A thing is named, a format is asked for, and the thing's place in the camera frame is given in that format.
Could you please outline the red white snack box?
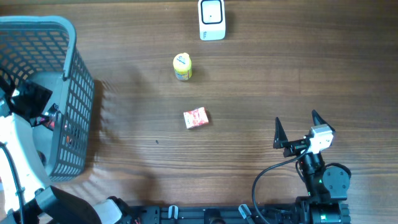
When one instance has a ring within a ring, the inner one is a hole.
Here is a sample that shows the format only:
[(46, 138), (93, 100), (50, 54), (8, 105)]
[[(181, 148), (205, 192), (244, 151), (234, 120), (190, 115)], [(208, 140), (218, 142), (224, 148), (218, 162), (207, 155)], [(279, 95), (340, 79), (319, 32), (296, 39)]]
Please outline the red white snack box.
[(196, 128), (209, 123), (205, 107), (197, 108), (183, 113), (187, 129)]

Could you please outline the yellow candy bottle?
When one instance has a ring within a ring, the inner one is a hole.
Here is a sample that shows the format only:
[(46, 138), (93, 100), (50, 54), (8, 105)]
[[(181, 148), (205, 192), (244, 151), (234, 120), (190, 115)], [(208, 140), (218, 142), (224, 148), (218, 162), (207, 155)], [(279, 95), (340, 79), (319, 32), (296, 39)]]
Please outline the yellow candy bottle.
[(192, 76), (192, 61), (189, 54), (180, 53), (173, 59), (175, 76), (178, 80), (187, 81)]

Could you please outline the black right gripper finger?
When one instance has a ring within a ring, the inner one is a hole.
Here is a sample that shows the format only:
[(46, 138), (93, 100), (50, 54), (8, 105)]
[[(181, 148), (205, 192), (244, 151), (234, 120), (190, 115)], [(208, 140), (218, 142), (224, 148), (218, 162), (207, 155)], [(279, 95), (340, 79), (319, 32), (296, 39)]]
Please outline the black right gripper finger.
[(285, 131), (282, 127), (280, 119), (278, 117), (275, 118), (275, 135), (274, 135), (274, 149), (281, 149), (287, 146), (289, 140), (285, 134)]
[(332, 132), (335, 132), (335, 129), (328, 124), (318, 113), (316, 110), (312, 110), (312, 119), (313, 119), (313, 123), (315, 126), (318, 125), (323, 125), (323, 124), (327, 124), (329, 126), (329, 128), (332, 130)]

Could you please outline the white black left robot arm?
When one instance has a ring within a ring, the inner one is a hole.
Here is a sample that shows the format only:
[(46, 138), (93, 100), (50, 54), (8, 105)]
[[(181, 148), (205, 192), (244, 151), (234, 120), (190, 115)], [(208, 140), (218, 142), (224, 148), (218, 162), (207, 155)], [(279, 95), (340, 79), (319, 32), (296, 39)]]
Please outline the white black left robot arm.
[(15, 85), (1, 78), (1, 182), (3, 223), (119, 223), (124, 214), (115, 198), (92, 206), (52, 186), (35, 148), (33, 128), (48, 120), (43, 110), (52, 91), (29, 80)]

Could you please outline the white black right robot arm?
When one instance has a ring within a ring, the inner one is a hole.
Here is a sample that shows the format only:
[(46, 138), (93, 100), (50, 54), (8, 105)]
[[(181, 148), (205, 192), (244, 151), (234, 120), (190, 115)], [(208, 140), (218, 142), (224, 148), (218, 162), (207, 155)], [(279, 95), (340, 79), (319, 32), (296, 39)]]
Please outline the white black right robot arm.
[(339, 163), (326, 164), (321, 152), (333, 141), (335, 129), (315, 110), (313, 126), (302, 139), (289, 141), (279, 118), (275, 119), (273, 148), (295, 159), (295, 168), (307, 189), (307, 196), (291, 204), (271, 205), (264, 213), (273, 223), (349, 223), (347, 191), (351, 171)]

